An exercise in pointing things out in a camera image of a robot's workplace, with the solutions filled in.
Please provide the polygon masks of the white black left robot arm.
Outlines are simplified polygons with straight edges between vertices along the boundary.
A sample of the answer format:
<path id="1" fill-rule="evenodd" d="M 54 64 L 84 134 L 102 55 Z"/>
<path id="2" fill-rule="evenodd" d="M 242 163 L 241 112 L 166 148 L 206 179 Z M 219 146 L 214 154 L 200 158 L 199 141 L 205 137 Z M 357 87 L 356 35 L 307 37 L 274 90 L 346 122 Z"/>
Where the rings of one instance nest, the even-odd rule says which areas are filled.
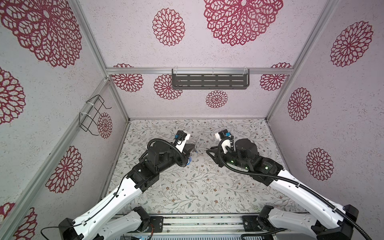
<path id="1" fill-rule="evenodd" d="M 152 139 L 146 151 L 121 180 L 119 185 L 93 208 L 74 220 L 66 218 L 59 224 L 63 240 L 113 240 L 129 232 L 144 232 L 150 216 L 142 207 L 116 218 L 128 203 L 154 185 L 160 174 L 174 165 L 186 167 L 194 144 L 186 140 L 170 143 Z"/>

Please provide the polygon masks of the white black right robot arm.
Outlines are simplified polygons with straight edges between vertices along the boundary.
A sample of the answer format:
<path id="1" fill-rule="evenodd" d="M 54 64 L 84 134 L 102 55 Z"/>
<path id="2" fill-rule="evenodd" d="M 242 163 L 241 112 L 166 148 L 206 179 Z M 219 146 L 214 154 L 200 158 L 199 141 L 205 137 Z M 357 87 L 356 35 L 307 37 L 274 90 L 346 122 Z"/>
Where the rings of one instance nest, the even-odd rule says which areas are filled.
<path id="1" fill-rule="evenodd" d="M 206 152 L 219 167 L 248 175 L 281 192 L 307 211 L 307 214 L 297 214 L 264 206 L 257 217 L 261 229 L 269 232 L 291 230 L 317 240 L 350 240 L 357 229 L 359 211 L 355 207 L 333 203 L 318 194 L 282 165 L 261 156 L 249 139 L 240 139 L 232 144 L 226 137 Z"/>

